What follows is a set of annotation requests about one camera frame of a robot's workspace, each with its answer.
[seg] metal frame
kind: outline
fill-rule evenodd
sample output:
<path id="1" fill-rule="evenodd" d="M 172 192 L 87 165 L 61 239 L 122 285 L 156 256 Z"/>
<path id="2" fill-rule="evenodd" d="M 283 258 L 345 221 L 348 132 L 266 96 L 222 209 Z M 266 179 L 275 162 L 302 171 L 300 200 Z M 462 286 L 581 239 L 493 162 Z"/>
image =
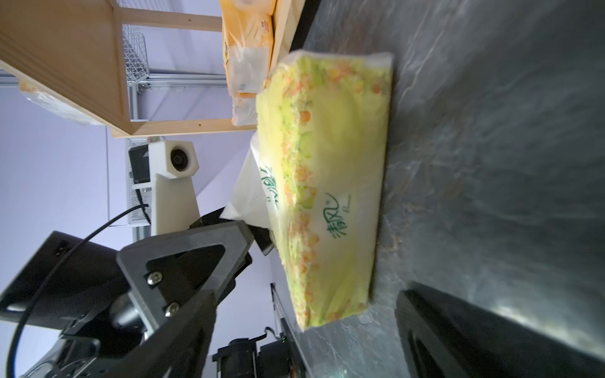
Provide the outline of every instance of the metal frame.
<path id="1" fill-rule="evenodd" d="M 147 263 L 143 261 L 222 245 L 225 248 L 223 257 L 200 288 L 200 291 L 212 292 L 214 298 L 221 298 L 253 241 L 254 236 L 246 223 L 234 221 L 145 238 L 118 252 L 117 263 L 131 286 L 129 297 L 137 307 L 147 331 L 153 333 L 166 322 L 166 306 L 172 301 L 166 300 L 159 290 L 149 286 L 149 271 Z"/>

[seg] black cable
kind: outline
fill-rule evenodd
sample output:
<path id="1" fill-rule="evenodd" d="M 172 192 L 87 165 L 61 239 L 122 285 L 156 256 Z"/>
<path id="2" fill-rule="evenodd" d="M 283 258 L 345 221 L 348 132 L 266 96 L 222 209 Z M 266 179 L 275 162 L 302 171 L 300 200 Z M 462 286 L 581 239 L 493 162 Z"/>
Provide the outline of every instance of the black cable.
<path id="1" fill-rule="evenodd" d="M 48 282 L 54 276 L 54 274 L 57 272 L 57 270 L 59 270 L 59 268 L 65 263 L 65 261 L 75 251 L 80 249 L 80 247 L 82 247 L 87 241 L 94 238 L 99 232 L 106 229 L 110 224 L 112 224 L 113 222 L 117 221 L 118 219 L 120 219 L 121 217 L 123 217 L 124 215 L 126 215 L 130 212 L 133 212 L 137 209 L 142 209 L 147 206 L 149 206 L 149 205 L 143 204 L 143 205 L 137 205 L 137 206 L 131 207 L 130 209 L 124 211 L 123 213 L 121 213 L 117 217 L 113 218 L 109 222 L 105 223 L 103 226 L 96 229 L 93 233 L 88 235 L 86 238 L 84 238 L 84 239 L 80 240 L 78 243 L 76 243 L 76 245 L 73 246 L 73 248 L 70 249 L 69 252 L 67 252 L 65 254 L 65 256 L 63 256 L 63 258 L 52 268 L 50 273 L 46 276 L 44 281 L 42 281 L 42 283 L 40 284 L 40 286 L 38 287 L 38 289 L 36 290 L 34 295 L 31 297 L 30 302 L 27 305 L 27 308 L 25 309 L 25 311 L 23 311 L 23 314 L 21 314 L 21 317 L 19 318 L 19 323 L 17 324 L 17 328 L 15 328 L 15 333 L 13 334 L 13 339 L 10 342 L 10 349 L 8 350 L 8 358 L 6 361 L 6 377 L 7 378 L 15 378 L 15 358 L 17 356 L 17 347 L 19 346 L 19 340 L 21 339 L 21 334 L 23 333 L 23 328 L 25 328 L 27 319 L 29 319 L 29 317 L 31 316 L 34 306 L 36 305 L 38 299 L 40 299 L 40 295 L 44 291 L 44 288 L 46 288 L 46 286 L 48 285 Z"/>
<path id="2" fill-rule="evenodd" d="M 279 340 L 279 338 L 275 334 L 275 331 L 273 331 L 273 328 L 271 328 L 271 327 L 265 327 L 265 334 L 267 334 L 267 331 L 269 331 L 269 332 L 271 332 L 273 334 L 273 337 L 275 337 L 275 340 Z"/>
<path id="3" fill-rule="evenodd" d="M 136 189 L 135 192 L 137 193 L 137 198 L 139 199 L 139 205 L 144 205 L 143 203 L 143 196 L 141 195 L 141 190 L 140 189 Z M 149 222 L 149 225 L 151 225 L 151 219 L 149 219 L 149 215 L 147 215 L 147 212 L 145 211 L 145 208 L 142 207 L 141 211 L 143 212 L 143 215 L 145 216 L 145 219 L 147 219 L 147 222 Z"/>

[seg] wire mesh basket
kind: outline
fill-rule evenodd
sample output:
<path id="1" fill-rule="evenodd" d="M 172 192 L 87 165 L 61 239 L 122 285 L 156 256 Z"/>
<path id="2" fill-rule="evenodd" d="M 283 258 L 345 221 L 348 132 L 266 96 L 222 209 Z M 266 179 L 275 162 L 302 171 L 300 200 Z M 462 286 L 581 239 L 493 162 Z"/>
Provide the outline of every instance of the wire mesh basket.
<path id="1" fill-rule="evenodd" d="M 133 85 L 149 76 L 145 37 L 134 25 L 122 25 L 124 38 L 124 61 L 126 62 L 126 80 Z"/>

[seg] white plastic bag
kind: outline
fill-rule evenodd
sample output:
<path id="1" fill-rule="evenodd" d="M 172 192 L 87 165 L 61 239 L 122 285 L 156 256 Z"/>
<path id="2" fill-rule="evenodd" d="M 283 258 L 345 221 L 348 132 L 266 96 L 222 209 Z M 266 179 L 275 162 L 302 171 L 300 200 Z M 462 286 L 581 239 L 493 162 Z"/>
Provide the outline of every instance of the white plastic bag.
<path id="1" fill-rule="evenodd" d="M 259 174 L 255 155 L 258 155 L 258 134 L 256 132 L 250 140 L 250 150 L 221 218 L 244 221 L 252 226 L 270 229 L 271 223 L 266 204 L 269 199 L 263 192 L 262 176 Z"/>

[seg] plastic wrapping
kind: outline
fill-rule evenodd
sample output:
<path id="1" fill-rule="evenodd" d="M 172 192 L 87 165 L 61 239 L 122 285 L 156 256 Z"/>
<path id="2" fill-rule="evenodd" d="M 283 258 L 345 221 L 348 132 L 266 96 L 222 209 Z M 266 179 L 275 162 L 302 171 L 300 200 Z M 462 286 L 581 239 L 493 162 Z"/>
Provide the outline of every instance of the plastic wrapping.
<path id="1" fill-rule="evenodd" d="M 257 124 L 257 101 L 256 96 L 250 93 L 236 93 L 233 96 L 233 118 L 234 126 Z"/>
<path id="2" fill-rule="evenodd" d="M 233 0 L 233 4 L 244 12 L 268 16 L 275 10 L 275 0 Z"/>
<path id="3" fill-rule="evenodd" d="M 250 150 L 221 218 L 244 221 L 252 226 L 270 229 L 271 223 L 266 205 L 266 201 L 270 198 L 267 198 L 263 192 L 255 156 L 258 156 L 258 133 L 256 132 L 250 139 Z"/>
<path id="4" fill-rule="evenodd" d="M 37 103 L 44 109 L 55 113 L 59 117 L 63 117 L 78 125 L 102 125 L 97 120 L 87 116 L 76 108 L 67 105 L 52 94 L 46 93 L 38 89 L 36 86 L 19 80 L 19 91 L 29 100 Z"/>
<path id="5" fill-rule="evenodd" d="M 242 11 L 232 0 L 220 0 L 220 4 L 223 63 L 229 94 L 259 93 L 269 73 L 273 51 L 271 17 Z"/>
<path id="6" fill-rule="evenodd" d="M 302 330 L 367 308 L 392 62 L 299 50 L 257 95 L 257 164 Z"/>

